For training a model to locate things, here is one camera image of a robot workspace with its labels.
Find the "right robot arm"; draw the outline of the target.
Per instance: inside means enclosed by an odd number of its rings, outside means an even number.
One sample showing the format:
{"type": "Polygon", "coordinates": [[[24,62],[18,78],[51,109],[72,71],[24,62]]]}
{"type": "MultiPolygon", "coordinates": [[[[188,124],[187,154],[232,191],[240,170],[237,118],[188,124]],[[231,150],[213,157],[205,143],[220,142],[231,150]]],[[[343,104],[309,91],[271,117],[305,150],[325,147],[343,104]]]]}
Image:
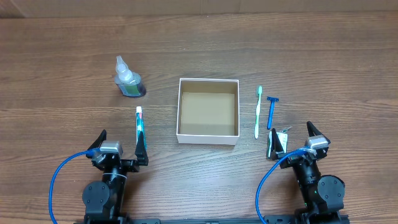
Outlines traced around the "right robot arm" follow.
{"type": "Polygon", "coordinates": [[[312,123],[307,121],[308,139],[304,147],[310,149],[302,156],[289,156],[280,168],[293,168],[304,208],[297,209],[291,223],[345,224],[347,215],[340,214],[344,208],[345,183],[335,175],[321,175],[317,161],[327,156],[330,140],[312,123]]]}

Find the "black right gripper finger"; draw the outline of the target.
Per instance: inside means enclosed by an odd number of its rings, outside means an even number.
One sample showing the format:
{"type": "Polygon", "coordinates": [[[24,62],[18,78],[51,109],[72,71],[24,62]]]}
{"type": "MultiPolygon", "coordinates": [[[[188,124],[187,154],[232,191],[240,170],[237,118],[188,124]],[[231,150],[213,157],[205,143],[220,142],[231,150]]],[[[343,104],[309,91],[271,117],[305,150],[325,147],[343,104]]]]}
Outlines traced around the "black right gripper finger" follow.
{"type": "Polygon", "coordinates": [[[324,136],[311,121],[307,121],[308,139],[307,144],[330,144],[331,141],[324,136]]]}
{"type": "Polygon", "coordinates": [[[271,142],[271,159],[273,161],[279,160],[282,158],[282,156],[285,154],[282,144],[279,140],[279,137],[277,135],[277,132],[274,128],[271,130],[272,133],[272,142],[271,142]]]}

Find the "clear soap bottle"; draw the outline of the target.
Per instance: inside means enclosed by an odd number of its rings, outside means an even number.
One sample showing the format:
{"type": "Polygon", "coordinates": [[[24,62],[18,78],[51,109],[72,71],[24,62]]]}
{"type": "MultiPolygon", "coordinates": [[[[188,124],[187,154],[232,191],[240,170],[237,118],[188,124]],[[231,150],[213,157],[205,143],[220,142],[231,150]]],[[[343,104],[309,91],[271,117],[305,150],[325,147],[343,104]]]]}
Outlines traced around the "clear soap bottle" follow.
{"type": "Polygon", "coordinates": [[[116,57],[116,76],[114,82],[124,96],[140,98],[146,95],[146,88],[141,76],[130,70],[120,55],[116,57]]]}

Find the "blue disposable razor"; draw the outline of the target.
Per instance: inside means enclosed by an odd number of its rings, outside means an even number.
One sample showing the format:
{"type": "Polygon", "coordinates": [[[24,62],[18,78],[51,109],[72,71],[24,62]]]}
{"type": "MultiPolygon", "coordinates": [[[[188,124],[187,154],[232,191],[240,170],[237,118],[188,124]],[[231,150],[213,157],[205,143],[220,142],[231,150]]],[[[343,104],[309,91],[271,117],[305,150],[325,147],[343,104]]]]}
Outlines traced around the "blue disposable razor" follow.
{"type": "Polygon", "coordinates": [[[271,96],[268,96],[267,100],[270,101],[269,117],[268,117],[268,121],[267,121],[267,129],[271,129],[275,104],[279,101],[279,99],[271,97],[271,96]]]}

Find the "green white toothbrush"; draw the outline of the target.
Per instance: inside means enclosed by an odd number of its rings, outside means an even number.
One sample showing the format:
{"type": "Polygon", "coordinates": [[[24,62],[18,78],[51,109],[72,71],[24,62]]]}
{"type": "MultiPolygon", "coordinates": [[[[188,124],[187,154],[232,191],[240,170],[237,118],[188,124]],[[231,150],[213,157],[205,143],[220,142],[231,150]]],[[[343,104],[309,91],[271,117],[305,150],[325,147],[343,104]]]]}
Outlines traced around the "green white toothbrush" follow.
{"type": "Polygon", "coordinates": [[[261,97],[262,97],[262,86],[259,85],[257,90],[257,105],[256,105],[256,120],[255,120],[255,127],[254,127],[254,138],[257,139],[259,137],[259,117],[261,113],[261,97]]]}

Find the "white green sachet packet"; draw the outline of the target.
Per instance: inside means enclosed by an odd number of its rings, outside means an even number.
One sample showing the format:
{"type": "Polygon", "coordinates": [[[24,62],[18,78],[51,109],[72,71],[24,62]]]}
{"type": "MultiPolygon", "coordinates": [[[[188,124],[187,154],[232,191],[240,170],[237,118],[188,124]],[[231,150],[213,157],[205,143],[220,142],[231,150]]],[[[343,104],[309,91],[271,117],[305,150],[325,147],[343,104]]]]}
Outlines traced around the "white green sachet packet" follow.
{"type": "MultiPolygon", "coordinates": [[[[282,144],[283,150],[286,153],[287,152],[287,142],[288,142],[288,134],[287,131],[289,128],[282,130],[281,132],[277,132],[277,135],[279,137],[279,140],[282,144]]],[[[271,159],[271,142],[272,142],[272,133],[271,131],[269,132],[268,135],[268,140],[267,140],[267,158],[271,159]]]]}

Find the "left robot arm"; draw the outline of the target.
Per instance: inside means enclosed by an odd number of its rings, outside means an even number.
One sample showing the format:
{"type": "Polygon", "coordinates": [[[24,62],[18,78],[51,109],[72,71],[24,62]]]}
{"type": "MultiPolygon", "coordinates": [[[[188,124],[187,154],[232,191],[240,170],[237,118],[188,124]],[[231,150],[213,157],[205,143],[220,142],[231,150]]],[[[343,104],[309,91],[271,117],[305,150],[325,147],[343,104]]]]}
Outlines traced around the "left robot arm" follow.
{"type": "Polygon", "coordinates": [[[129,215],[122,212],[127,174],[139,172],[147,166],[145,135],[137,132],[135,159],[123,159],[119,141],[108,141],[103,130],[88,148],[87,158],[92,165],[103,172],[101,181],[89,183],[82,193],[85,204],[84,223],[132,223],[129,215]]]}

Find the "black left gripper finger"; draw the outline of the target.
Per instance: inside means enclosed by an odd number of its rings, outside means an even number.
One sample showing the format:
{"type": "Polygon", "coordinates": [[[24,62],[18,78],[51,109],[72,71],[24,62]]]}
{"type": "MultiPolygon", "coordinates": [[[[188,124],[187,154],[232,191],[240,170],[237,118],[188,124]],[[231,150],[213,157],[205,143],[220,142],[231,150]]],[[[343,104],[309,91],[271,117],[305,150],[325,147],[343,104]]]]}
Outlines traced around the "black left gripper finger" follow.
{"type": "Polygon", "coordinates": [[[88,148],[88,151],[95,149],[95,148],[99,148],[100,145],[102,144],[103,141],[106,140],[106,135],[107,132],[106,130],[102,130],[101,134],[98,136],[98,138],[94,141],[94,143],[88,148]]]}
{"type": "Polygon", "coordinates": [[[136,143],[135,155],[139,166],[148,166],[149,158],[146,151],[146,141],[143,132],[139,132],[136,143]]]}

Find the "green toothpaste tube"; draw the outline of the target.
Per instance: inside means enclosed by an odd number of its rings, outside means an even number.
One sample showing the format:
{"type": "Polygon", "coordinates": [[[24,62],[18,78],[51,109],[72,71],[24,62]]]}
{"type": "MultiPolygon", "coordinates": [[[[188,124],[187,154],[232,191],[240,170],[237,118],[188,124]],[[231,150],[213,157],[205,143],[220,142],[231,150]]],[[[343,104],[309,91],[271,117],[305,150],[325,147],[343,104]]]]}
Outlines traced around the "green toothpaste tube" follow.
{"type": "Polygon", "coordinates": [[[140,134],[143,135],[144,137],[144,145],[146,145],[146,137],[145,137],[145,131],[144,131],[144,120],[143,120],[143,114],[142,114],[142,107],[137,106],[136,107],[136,144],[139,142],[139,136],[140,134]]]}

